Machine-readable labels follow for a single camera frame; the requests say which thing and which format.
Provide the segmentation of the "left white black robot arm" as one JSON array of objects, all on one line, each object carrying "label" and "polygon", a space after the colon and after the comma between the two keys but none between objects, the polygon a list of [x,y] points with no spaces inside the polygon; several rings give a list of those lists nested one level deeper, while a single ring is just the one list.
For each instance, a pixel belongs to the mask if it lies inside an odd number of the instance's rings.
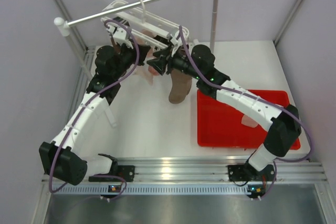
[{"label": "left white black robot arm", "polygon": [[115,127],[110,105],[121,81],[144,64],[150,49],[146,45],[122,45],[119,52],[112,46],[97,50],[94,75],[78,109],[51,142],[39,147],[44,172],[50,180],[56,178],[75,186],[84,179],[93,182],[117,178],[118,160],[103,153],[95,130]]}]

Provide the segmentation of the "white plastic clip hanger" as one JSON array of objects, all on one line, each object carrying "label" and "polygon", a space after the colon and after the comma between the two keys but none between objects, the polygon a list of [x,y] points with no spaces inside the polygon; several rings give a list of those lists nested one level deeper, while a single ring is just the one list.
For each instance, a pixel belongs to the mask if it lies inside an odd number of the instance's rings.
[{"label": "white plastic clip hanger", "polygon": [[[129,35],[132,46],[136,37],[140,37],[145,40],[145,45],[151,46],[154,51],[165,49],[168,46],[172,47],[166,36],[168,33],[180,31],[179,25],[147,11],[144,1],[139,1],[139,7],[114,14],[112,19],[116,20],[117,24],[110,22],[110,17],[101,18],[105,28],[107,29],[108,26],[121,27]],[[141,33],[143,29],[150,31],[154,37],[151,38]]]}]

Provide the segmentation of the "taupe sock with striped cuff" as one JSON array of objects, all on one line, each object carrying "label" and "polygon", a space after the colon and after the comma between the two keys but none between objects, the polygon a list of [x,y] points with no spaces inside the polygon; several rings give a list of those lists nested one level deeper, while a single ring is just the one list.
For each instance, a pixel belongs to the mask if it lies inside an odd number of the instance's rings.
[{"label": "taupe sock with striped cuff", "polygon": [[185,100],[192,86],[192,77],[178,70],[173,70],[170,74],[172,88],[169,94],[169,102],[179,104]]}]

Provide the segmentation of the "thick pink sock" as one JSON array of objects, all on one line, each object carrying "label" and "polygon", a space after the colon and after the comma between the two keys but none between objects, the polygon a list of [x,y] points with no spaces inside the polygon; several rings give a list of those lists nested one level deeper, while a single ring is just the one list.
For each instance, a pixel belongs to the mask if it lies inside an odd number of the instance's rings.
[{"label": "thick pink sock", "polygon": [[148,72],[153,76],[160,76],[160,74],[151,66],[148,66]]}]

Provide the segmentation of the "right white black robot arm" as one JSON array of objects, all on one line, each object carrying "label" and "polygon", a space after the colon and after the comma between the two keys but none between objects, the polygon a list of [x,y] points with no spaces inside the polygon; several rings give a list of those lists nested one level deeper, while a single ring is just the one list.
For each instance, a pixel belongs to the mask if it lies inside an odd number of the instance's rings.
[{"label": "right white black robot arm", "polygon": [[206,45],[196,45],[192,50],[178,49],[176,53],[168,47],[154,52],[153,56],[147,63],[160,75],[177,70],[195,78],[202,94],[245,114],[267,132],[264,142],[243,165],[229,169],[230,181],[234,183],[266,180],[270,175],[267,166],[284,157],[301,134],[297,108],[270,103],[240,87],[215,68],[215,56]]}]

